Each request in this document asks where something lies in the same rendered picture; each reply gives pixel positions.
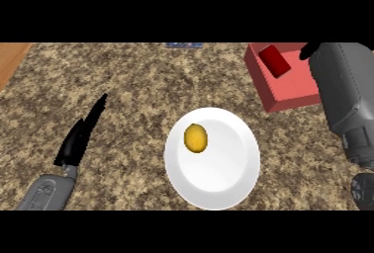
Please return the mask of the dark red rounded block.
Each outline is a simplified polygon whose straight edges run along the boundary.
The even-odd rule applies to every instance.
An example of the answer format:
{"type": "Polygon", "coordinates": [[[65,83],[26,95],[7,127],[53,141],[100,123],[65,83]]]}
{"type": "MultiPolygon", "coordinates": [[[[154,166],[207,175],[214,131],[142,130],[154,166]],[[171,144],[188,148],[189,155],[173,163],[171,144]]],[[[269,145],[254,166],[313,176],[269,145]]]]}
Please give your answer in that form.
{"type": "Polygon", "coordinates": [[[291,70],[291,65],[273,45],[267,45],[260,50],[259,57],[275,78],[279,78],[291,70]]]}

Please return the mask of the blue patterned object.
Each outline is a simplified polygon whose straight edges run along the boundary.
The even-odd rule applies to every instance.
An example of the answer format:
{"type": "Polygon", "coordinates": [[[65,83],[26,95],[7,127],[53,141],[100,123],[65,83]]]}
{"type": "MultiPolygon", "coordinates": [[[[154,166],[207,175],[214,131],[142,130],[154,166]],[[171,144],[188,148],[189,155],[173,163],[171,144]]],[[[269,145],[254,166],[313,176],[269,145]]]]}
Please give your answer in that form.
{"type": "Polygon", "coordinates": [[[202,48],[201,42],[167,42],[167,48],[202,48]]]}

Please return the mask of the white oval plate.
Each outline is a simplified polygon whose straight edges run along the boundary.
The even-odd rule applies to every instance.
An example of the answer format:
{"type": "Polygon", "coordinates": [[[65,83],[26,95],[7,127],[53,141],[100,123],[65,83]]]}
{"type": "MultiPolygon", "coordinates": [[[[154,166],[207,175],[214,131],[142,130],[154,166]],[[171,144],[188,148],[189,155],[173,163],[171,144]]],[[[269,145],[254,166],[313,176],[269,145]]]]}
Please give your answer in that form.
{"type": "Polygon", "coordinates": [[[205,210],[225,210],[247,198],[260,174],[260,149],[241,118],[219,108],[199,108],[177,120],[165,142],[164,164],[183,199],[205,210]],[[207,147],[193,153],[185,146],[191,124],[207,132],[207,147]]]}

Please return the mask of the red open box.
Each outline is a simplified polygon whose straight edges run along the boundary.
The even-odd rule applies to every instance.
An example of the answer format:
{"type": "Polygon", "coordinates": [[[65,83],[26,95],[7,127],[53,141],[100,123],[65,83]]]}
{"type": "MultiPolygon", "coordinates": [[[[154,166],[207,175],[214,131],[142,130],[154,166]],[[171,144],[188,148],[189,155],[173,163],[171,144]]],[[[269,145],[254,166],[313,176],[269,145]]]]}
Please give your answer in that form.
{"type": "Polygon", "coordinates": [[[264,111],[273,113],[319,103],[319,94],[306,60],[300,60],[303,42],[250,42],[244,61],[264,111]],[[291,69],[275,77],[259,53],[273,46],[291,69]]]}

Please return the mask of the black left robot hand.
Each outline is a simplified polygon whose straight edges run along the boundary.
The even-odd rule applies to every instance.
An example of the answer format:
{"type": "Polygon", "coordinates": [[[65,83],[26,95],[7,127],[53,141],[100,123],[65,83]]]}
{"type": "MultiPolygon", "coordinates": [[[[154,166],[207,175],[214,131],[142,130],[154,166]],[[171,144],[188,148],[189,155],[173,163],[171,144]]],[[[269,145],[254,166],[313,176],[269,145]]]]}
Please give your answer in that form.
{"type": "Polygon", "coordinates": [[[57,166],[77,166],[86,151],[90,134],[96,126],[100,114],[105,110],[106,94],[97,99],[86,119],[80,119],[74,124],[62,141],[60,150],[55,159],[57,166]]]}

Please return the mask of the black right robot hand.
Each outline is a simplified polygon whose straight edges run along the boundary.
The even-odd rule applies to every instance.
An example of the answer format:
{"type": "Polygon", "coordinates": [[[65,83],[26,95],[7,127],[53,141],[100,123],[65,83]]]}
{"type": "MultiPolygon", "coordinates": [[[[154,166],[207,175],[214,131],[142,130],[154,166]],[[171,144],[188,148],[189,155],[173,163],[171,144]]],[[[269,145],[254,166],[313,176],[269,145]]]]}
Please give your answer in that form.
{"type": "Polygon", "coordinates": [[[319,42],[307,42],[300,51],[300,60],[306,60],[318,50],[319,42]]]}

